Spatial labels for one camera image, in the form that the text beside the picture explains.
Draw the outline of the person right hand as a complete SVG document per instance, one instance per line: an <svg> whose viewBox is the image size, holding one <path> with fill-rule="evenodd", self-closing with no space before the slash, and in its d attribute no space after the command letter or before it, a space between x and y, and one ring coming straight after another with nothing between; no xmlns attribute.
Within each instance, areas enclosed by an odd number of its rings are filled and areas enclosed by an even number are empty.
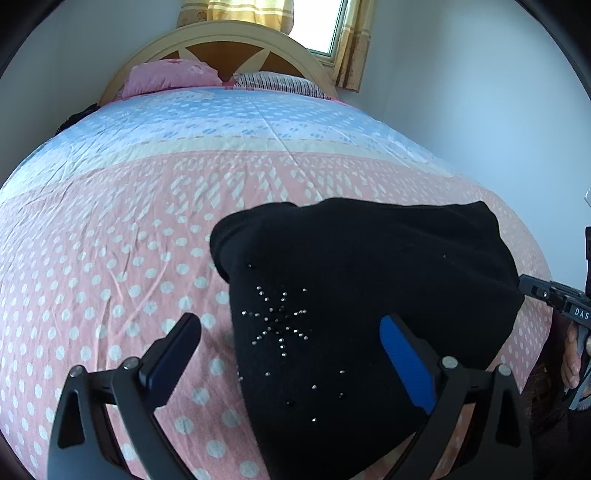
<svg viewBox="0 0 591 480"><path fill-rule="evenodd" d="M564 354L561 365L561 378L567 388L579 385L581 355L578 353L578 327L570 323L564 340Z"/></svg>

